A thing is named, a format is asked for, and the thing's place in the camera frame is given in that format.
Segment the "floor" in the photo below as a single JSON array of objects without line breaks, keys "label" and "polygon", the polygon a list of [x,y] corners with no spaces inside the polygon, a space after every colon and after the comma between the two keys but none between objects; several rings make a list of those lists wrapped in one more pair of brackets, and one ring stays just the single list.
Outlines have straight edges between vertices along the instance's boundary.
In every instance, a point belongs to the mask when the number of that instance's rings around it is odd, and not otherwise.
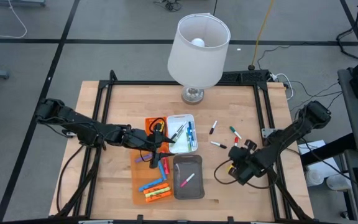
[{"label": "floor", "polygon": [[[358,64],[340,53],[334,43],[336,35],[351,26],[341,1],[275,2],[258,58],[277,45],[313,44],[267,52],[260,66],[304,83],[312,94],[337,82],[338,69]],[[33,135],[27,132],[40,95],[59,98],[75,107],[81,82],[107,79],[110,69],[120,80],[172,80],[167,72],[171,45],[164,40],[173,39],[183,16],[199,12],[212,13],[225,22],[232,40],[246,40],[229,46],[224,70],[247,70],[269,2],[182,0],[178,12],[167,12],[153,0],[47,0],[46,7],[15,7],[28,34],[19,40],[0,39],[0,70],[11,73],[10,79],[0,80],[0,203],[22,146],[29,147],[3,220],[44,218],[52,202],[65,140],[43,126],[36,126]],[[358,0],[346,3],[356,17]],[[0,6],[0,34],[22,32],[10,9]],[[358,56],[356,36],[351,34],[344,40],[350,43],[347,51]],[[293,87],[290,108],[308,99],[299,84]],[[328,92],[339,90],[336,85]],[[318,100],[327,106],[334,97]],[[330,142],[351,132],[342,96],[330,110],[331,122],[309,134],[308,140]],[[24,140],[26,135],[32,136],[30,142]],[[357,223],[339,217],[339,212],[346,210],[342,193],[325,185],[309,190],[316,218]]]}]

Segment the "orange marker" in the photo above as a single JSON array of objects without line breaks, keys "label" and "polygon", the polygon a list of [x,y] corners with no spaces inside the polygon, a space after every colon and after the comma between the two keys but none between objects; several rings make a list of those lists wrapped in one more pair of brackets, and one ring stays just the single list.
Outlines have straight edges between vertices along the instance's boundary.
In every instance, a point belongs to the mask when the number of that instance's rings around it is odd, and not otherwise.
[{"label": "orange marker", "polygon": [[160,198],[163,198],[163,197],[168,197],[171,194],[172,194],[172,192],[168,191],[168,192],[164,192],[164,193],[159,194],[159,195],[154,195],[154,196],[146,198],[146,202],[152,202],[154,200],[157,200],[157,199],[160,199]]},{"label": "orange marker", "polygon": [[148,194],[148,193],[154,192],[156,190],[164,189],[165,187],[168,187],[168,186],[169,186],[168,183],[160,184],[155,187],[151,187],[149,189],[144,190],[143,194]]}]

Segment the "lamp base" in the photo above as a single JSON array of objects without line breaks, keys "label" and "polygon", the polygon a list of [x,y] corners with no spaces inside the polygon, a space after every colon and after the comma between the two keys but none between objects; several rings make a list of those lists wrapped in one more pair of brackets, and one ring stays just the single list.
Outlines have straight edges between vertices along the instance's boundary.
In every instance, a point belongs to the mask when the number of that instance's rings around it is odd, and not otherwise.
[{"label": "lamp base", "polygon": [[183,87],[181,91],[182,100],[189,105],[196,105],[204,98],[204,90]]}]

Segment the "pink marker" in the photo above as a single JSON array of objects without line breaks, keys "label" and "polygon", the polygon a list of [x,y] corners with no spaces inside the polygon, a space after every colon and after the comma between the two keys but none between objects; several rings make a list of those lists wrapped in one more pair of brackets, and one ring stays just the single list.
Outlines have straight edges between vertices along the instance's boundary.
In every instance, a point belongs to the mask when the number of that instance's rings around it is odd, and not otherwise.
[{"label": "pink marker", "polygon": [[194,173],[191,174],[189,177],[187,177],[187,179],[185,181],[183,181],[183,183],[181,183],[180,187],[183,187],[184,185],[186,185],[189,182],[189,180],[193,177],[194,177]]}]

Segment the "blue marker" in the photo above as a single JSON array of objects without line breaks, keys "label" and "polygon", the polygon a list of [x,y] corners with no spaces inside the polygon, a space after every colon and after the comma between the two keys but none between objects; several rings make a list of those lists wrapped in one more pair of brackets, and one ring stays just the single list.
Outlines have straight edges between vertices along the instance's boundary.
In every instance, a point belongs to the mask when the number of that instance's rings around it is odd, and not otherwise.
[{"label": "blue marker", "polygon": [[161,172],[161,175],[162,175],[162,179],[163,179],[163,180],[167,180],[167,176],[165,175],[165,171],[164,171],[164,169],[162,168],[161,161],[158,162],[158,168],[160,168],[160,172]]},{"label": "blue marker", "polygon": [[161,183],[161,182],[162,182],[162,179],[159,178],[158,180],[155,180],[155,181],[153,181],[153,182],[151,182],[151,183],[148,183],[148,184],[146,184],[145,186],[139,187],[139,191],[142,192],[142,191],[144,191],[144,190],[146,190],[146,189],[149,189],[149,188],[151,188],[151,187],[156,186],[157,184],[159,184],[159,183]]},{"label": "blue marker", "polygon": [[194,144],[193,129],[191,128],[191,122],[190,122],[190,121],[189,121],[189,127],[188,127],[188,129],[190,130],[189,137],[191,138],[191,145],[192,145],[192,146],[196,146],[196,145]]}]

